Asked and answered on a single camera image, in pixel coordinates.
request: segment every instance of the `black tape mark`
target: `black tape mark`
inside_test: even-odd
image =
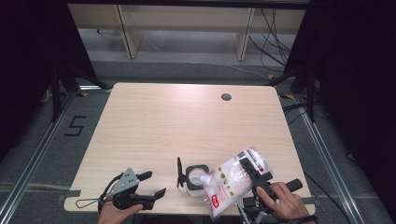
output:
[[[82,125],[74,125],[74,121],[76,119],[85,119],[87,116],[74,116],[72,122],[69,125],[69,128],[78,128],[78,133],[66,133],[64,136],[79,136],[82,132],[82,129],[84,129],[84,126]]]

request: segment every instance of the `floor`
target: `floor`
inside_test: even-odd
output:
[[[269,77],[267,74],[264,75],[264,72],[259,71],[260,69],[268,71],[264,66],[273,70],[282,69],[281,64],[268,56],[262,56],[251,42],[247,45],[245,60],[238,62],[236,60],[231,34],[169,31],[146,32],[136,58],[129,60],[127,59],[119,31],[100,30],[99,34],[96,30],[87,29],[79,31],[93,64],[114,63],[128,66],[128,64],[132,63],[181,63],[186,66],[204,65],[206,70],[214,69],[216,71],[216,69],[223,68],[237,70],[238,72],[262,79],[265,82],[268,81]],[[295,35],[278,36],[279,40],[288,48],[292,47],[294,37]],[[264,43],[264,38],[261,34],[251,35],[251,38],[258,46],[262,46]],[[283,62],[278,48],[272,48],[267,44],[265,50],[277,60]],[[110,81],[117,79],[117,74],[113,75],[115,77]],[[287,97],[290,90],[279,85],[278,93]],[[93,113],[93,119],[90,120],[92,125],[84,127],[87,132],[93,132],[95,123],[100,118],[101,113],[101,111],[90,111],[90,106],[103,107],[106,103],[108,92],[102,91],[98,94],[91,94],[90,97],[91,100],[88,103],[83,102],[82,98],[77,97],[68,109],[68,113],[70,111],[79,114]],[[293,105],[296,101],[298,99],[291,101],[281,99],[283,106]],[[370,183],[360,170],[359,165],[346,157],[347,148],[343,145],[339,136],[337,136],[336,130],[327,118],[326,112],[319,106],[315,107],[315,109],[317,122],[313,126],[309,124],[309,119],[302,109],[291,110],[285,116],[290,125],[290,132],[298,150],[302,166],[309,173],[309,176],[314,177],[314,180],[310,180],[308,177],[308,185],[312,194],[317,198],[319,222],[348,223],[339,208],[334,205],[332,200],[329,200],[328,195],[323,193],[321,188],[314,182],[319,182],[330,196],[338,204],[341,204],[340,206],[343,207],[341,210],[346,208],[348,211],[347,208],[349,206],[353,207],[356,204],[358,210],[348,213],[351,219],[350,223],[392,223],[381,202],[376,197],[375,192],[371,189]],[[26,130],[23,141],[21,141],[18,148],[11,150],[7,158],[2,162],[0,169],[1,202],[7,199],[13,184],[19,180],[21,174],[24,172],[25,164],[28,164],[31,157],[35,155],[36,146],[41,144],[42,139],[38,136],[45,135],[46,130],[50,126],[48,121],[50,110],[50,102],[43,104],[39,111],[36,112],[36,119],[31,124],[32,128]],[[69,122],[65,121],[61,126],[66,127],[68,124]],[[315,130],[318,130],[318,134],[323,136],[324,140],[322,139],[322,142],[312,140],[311,134]],[[64,147],[65,142],[58,143],[57,138],[58,136],[55,135],[53,139],[49,139],[53,144],[52,147]],[[85,140],[66,144],[69,144],[69,148],[78,148],[77,146],[86,146],[88,143],[89,137],[85,138]],[[31,184],[25,190],[18,207],[13,211],[14,215],[9,223],[94,223],[97,219],[97,214],[70,214],[62,209],[63,197],[71,181],[73,181],[73,174],[78,168],[79,160],[83,156],[84,150],[74,150],[73,153],[64,153],[62,154],[63,158],[60,158],[60,155],[57,155],[57,153],[51,150],[45,153],[46,155],[43,159],[38,162],[35,170],[36,174],[32,177]],[[332,174],[333,165],[337,174]],[[334,183],[341,183],[343,186],[336,186]],[[351,192],[350,198],[352,201],[348,200],[350,199],[348,195],[340,194],[340,190],[343,189]],[[56,221],[49,221],[48,218],[53,218]]]

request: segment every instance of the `human hand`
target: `human hand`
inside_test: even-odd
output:
[[[282,219],[295,219],[309,216],[308,210],[301,197],[297,194],[292,194],[285,183],[274,183],[271,185],[271,189],[278,198],[277,202],[274,201],[263,188],[256,188],[262,201],[269,208],[274,210],[273,215]]]
[[[112,198],[108,197],[99,214],[98,224],[121,224],[127,217],[136,214],[142,209],[143,205],[137,204],[120,210],[114,206]]]

